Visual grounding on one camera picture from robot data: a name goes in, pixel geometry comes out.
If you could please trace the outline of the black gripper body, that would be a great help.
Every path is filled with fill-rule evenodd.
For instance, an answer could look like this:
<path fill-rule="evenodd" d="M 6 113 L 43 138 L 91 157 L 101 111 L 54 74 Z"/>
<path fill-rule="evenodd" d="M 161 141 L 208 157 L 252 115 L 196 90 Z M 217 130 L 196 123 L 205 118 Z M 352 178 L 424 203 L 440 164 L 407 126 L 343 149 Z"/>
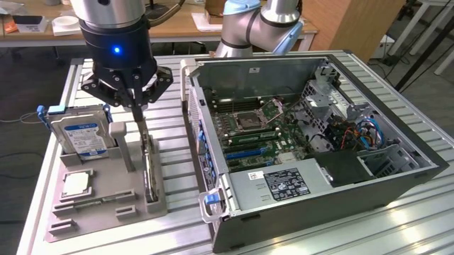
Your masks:
<path fill-rule="evenodd" d="M 86 47 L 93 59 L 93 74 L 102 82 L 112 84 L 113 75 L 126 84 L 133 76 L 146 84 L 156 73 L 157 64 L 149 42 L 149 22 L 140 17 L 134 24 L 122 28 L 98 28 L 78 21 Z"/>

